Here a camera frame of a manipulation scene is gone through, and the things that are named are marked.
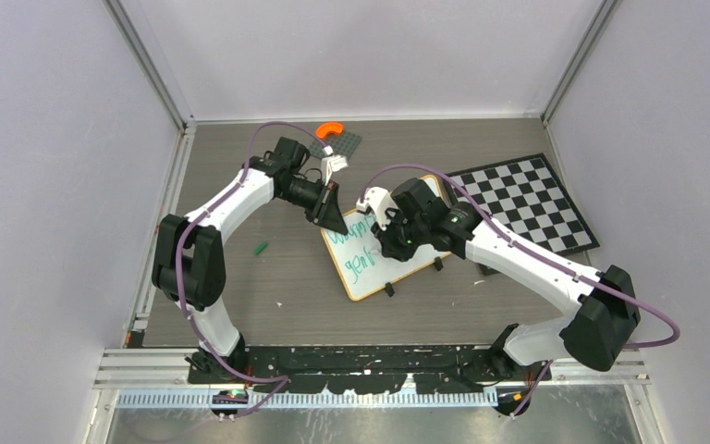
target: black and white checkerboard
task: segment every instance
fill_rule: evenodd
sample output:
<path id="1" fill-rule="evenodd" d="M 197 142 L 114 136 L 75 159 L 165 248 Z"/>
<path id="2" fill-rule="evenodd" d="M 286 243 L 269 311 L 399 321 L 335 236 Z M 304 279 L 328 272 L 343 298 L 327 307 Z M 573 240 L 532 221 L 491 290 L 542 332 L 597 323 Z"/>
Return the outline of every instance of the black and white checkerboard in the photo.
<path id="1" fill-rule="evenodd" d="M 564 255 L 600 246 L 543 154 L 449 176 L 499 222 L 551 252 Z"/>

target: gray table surface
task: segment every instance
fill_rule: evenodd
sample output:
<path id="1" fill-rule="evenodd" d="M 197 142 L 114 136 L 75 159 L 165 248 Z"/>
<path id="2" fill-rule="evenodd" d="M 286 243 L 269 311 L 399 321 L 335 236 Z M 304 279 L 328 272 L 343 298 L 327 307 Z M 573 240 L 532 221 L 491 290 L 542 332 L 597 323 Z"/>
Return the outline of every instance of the gray table surface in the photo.
<path id="1" fill-rule="evenodd" d="M 305 124 L 315 129 L 317 123 Z M 236 175 L 255 124 L 200 125 L 192 145 L 176 214 L 207 202 Z M 414 162 L 451 172 L 545 153 L 556 166 L 539 119 L 354 121 L 345 128 L 363 137 L 350 167 L 334 175 L 342 212 L 354 207 L 365 182 L 381 167 Z M 311 138 L 287 128 L 265 129 L 256 154 L 279 136 Z M 307 167 L 318 167 L 312 158 Z M 375 182 L 388 189 L 420 176 L 391 171 Z M 268 241 L 259 255 L 253 251 Z M 571 256 L 583 262 L 582 254 Z M 445 268 L 426 268 L 396 285 L 388 298 L 347 297 L 320 229 L 302 209 L 274 201 L 242 224 L 225 246 L 225 305 L 252 345 L 490 343 L 511 323 L 533 324 L 557 315 L 532 291 L 502 275 L 484 277 L 475 264 L 449 256 Z M 158 292 L 145 346 L 193 346 L 197 340 L 178 308 Z"/>

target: white wall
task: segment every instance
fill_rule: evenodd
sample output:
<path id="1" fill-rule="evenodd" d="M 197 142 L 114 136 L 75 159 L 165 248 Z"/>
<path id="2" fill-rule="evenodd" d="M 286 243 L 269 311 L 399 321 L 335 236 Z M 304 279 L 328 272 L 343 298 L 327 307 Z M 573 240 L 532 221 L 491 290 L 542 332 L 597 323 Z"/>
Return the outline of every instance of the white wall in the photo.
<path id="1" fill-rule="evenodd" d="M 552 130 L 594 261 L 681 326 L 644 354 L 673 442 L 710 442 L 710 2 L 622 2 Z"/>
<path id="2" fill-rule="evenodd" d="M 600 0 L 126 3 L 177 101 L 217 120 L 537 116 Z"/>
<path id="3" fill-rule="evenodd" d="M 0 1 L 0 443 L 80 438 L 177 137 L 103 2 Z"/>

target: aluminum frame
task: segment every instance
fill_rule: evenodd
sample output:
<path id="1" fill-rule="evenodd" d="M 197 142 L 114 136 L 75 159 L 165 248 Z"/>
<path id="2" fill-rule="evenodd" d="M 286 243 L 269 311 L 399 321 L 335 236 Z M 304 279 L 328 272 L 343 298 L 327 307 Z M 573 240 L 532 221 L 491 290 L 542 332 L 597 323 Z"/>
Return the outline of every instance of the aluminum frame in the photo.
<path id="1" fill-rule="evenodd" d="M 159 96 L 159 100 L 162 101 L 162 105 L 165 106 L 167 114 L 173 120 L 173 123 L 176 124 L 176 127 L 179 130 L 183 130 L 187 126 L 187 119 L 182 116 L 181 111 L 178 109 L 178 104 L 173 100 L 173 95 L 162 80 L 159 69 L 157 69 L 156 64 L 151 59 L 148 49 L 135 29 L 134 23 L 124 5 L 120 0 L 103 0 L 103 3 L 113 17 L 118 30 L 121 31 L 127 41 L 129 49 L 131 49 L 132 54 L 134 54 L 135 59 L 145 73 L 148 82 L 151 83 L 153 90 Z"/>
<path id="2" fill-rule="evenodd" d="M 165 177 L 165 192 L 162 195 L 162 202 L 156 215 L 156 226 L 159 226 L 162 218 L 169 213 L 175 212 L 178 205 L 178 196 L 181 192 L 186 166 L 189 162 L 191 146 L 194 143 L 194 133 L 197 125 L 194 122 L 186 128 L 178 142 L 176 154 L 170 164 Z M 153 298 L 156 294 L 156 287 L 151 285 L 151 266 L 153 250 L 156 248 L 156 236 L 151 237 L 151 244 L 142 259 L 141 275 L 137 291 L 134 297 L 134 306 L 129 316 L 129 324 L 124 332 L 127 335 L 130 331 L 142 331 L 148 326 L 148 317 L 153 306 Z"/>
<path id="3" fill-rule="evenodd" d="M 185 360 L 197 349 L 107 349 L 94 381 L 96 405 L 89 422 L 85 444 L 105 444 L 121 389 L 240 389 L 240 384 L 189 384 L 190 365 Z M 574 359 L 559 359 L 551 365 L 553 378 L 541 386 L 620 385 L 630 402 L 633 420 L 645 443 L 663 443 L 661 427 L 650 401 L 651 378 L 639 351 L 623 351 L 608 372 L 597 372 Z M 498 388 L 523 387 L 522 381 L 504 381 Z M 405 382 L 404 389 L 413 389 Z"/>
<path id="4" fill-rule="evenodd" d="M 608 25 L 614 11 L 617 6 L 621 3 L 621 0 L 603 0 L 597 12 L 594 14 L 592 22 L 589 24 L 589 28 L 583 34 L 581 43 L 576 49 L 575 54 L 568 63 L 568 67 L 565 69 L 565 73 L 559 80 L 559 84 L 554 89 L 554 93 L 551 94 L 551 100 L 548 102 L 548 106 L 545 107 L 545 111 L 540 116 L 543 120 L 543 125 L 548 127 L 551 121 L 551 117 L 554 116 L 562 100 L 565 98 L 570 85 L 572 84 L 575 77 L 578 75 L 579 70 L 583 66 L 589 54 L 594 50 L 594 46 L 603 34 L 603 30 Z"/>

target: checkerboard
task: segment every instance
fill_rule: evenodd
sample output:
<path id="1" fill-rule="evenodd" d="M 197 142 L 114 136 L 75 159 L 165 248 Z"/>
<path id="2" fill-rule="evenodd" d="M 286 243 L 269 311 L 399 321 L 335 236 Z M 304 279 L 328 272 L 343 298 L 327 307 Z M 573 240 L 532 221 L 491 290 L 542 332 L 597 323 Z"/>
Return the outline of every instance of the checkerboard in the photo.
<path id="1" fill-rule="evenodd" d="M 600 246 L 543 154 L 449 176 L 499 222 L 551 252 L 565 255 Z M 484 268 L 484 273 L 494 272 Z"/>
<path id="2" fill-rule="evenodd" d="M 349 159 L 352 157 L 352 153 L 355 152 L 355 148 L 358 148 L 358 145 L 361 144 L 361 136 L 349 131 L 341 131 L 341 134 L 337 136 L 336 134 L 328 135 L 325 141 L 333 148 L 333 154 L 342 154 Z M 309 145 L 309 153 L 319 159 L 325 157 L 323 146 L 317 140 Z"/>

